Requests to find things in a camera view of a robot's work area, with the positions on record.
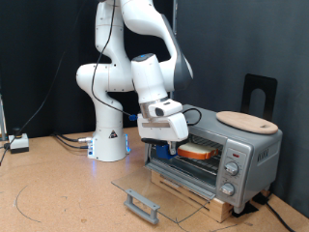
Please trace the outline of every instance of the round cutting board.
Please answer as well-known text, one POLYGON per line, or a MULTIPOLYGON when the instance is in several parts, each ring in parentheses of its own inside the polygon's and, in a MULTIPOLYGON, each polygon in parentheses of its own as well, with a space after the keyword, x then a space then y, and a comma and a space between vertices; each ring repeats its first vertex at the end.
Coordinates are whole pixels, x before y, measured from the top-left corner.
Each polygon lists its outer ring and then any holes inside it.
POLYGON ((222 111, 216 114, 216 118, 222 123, 244 131, 262 134, 273 134, 278 131, 278 127, 273 123, 244 113, 222 111))

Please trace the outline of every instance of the oven handle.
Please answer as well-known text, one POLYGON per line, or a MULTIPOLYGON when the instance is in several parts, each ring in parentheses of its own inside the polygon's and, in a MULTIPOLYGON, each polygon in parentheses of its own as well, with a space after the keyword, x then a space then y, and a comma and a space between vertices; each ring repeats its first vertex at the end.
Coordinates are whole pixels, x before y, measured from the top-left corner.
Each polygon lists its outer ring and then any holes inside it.
POLYGON ((136 191, 134 191, 131 188, 127 189, 126 193, 127 193, 127 199, 125 201, 125 205, 129 209, 131 209, 139 217, 147 220, 148 222, 150 222, 152 224, 158 223, 157 210, 160 208, 159 205, 156 205, 154 202, 152 202, 149 199, 145 198, 144 196, 138 194, 136 191), (144 205, 151 208, 152 209, 151 213, 147 214, 145 211, 143 211, 142 209, 140 209, 136 205, 134 205, 133 198, 135 198, 136 200, 140 201, 144 205))

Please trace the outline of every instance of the brown tabletop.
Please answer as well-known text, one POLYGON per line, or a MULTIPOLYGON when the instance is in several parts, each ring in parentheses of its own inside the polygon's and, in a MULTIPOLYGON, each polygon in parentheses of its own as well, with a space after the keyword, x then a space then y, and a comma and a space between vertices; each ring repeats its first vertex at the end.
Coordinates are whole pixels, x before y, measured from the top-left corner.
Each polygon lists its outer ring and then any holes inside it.
MULTIPOLYGON (((137 128, 125 132, 132 151, 116 162, 88 159, 86 151, 53 137, 30 139, 28 153, 8 152, 0 167, 0 231, 286 231, 257 203, 258 212, 223 223, 198 212, 179 225, 162 215, 158 225, 149 224, 124 206, 126 194, 111 184, 144 165, 137 128)), ((278 197, 272 195, 269 204, 293 230, 309 231, 308 218, 278 197)))

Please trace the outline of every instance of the warning label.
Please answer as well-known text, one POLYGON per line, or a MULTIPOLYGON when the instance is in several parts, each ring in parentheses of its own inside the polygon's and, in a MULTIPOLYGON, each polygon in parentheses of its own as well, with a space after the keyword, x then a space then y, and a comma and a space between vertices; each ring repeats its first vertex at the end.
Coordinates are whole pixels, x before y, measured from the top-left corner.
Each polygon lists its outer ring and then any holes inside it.
POLYGON ((109 138, 115 138, 118 137, 117 133, 113 130, 112 133, 109 135, 109 138))

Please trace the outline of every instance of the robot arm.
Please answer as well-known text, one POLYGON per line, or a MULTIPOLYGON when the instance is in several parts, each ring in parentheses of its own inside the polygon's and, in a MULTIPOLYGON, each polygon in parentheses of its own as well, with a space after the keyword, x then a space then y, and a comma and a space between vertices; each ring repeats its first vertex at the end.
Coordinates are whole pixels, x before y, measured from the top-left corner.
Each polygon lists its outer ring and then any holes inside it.
POLYGON ((142 139, 169 142, 186 139, 188 131, 181 114, 183 106, 169 100, 167 92, 186 88, 192 80, 192 70, 165 16, 155 10, 152 0, 98 1, 96 48, 102 52, 106 46, 103 54, 110 57, 112 63, 99 64, 95 78, 93 76, 96 64, 84 65, 77 72, 78 85, 92 98, 96 109, 97 128, 88 157, 114 161, 126 155, 123 114, 115 110, 123 108, 119 102, 108 96, 108 92, 128 92, 135 88, 142 111, 142 114, 138 115, 138 129, 142 139), (113 30, 106 45, 112 18, 113 30), (155 55, 150 54, 130 62, 124 48, 124 22, 133 32, 162 38, 171 59, 158 63, 155 55), (106 104, 98 101, 92 90, 106 104))
POLYGON ((167 92, 185 89, 192 80, 192 69, 184 58, 172 29, 153 0, 121 0, 122 15, 128 29, 165 41, 171 59, 161 64, 154 54, 136 57, 131 62, 135 90, 142 114, 138 129, 142 139, 182 141, 187 138, 183 106, 168 99, 167 92))

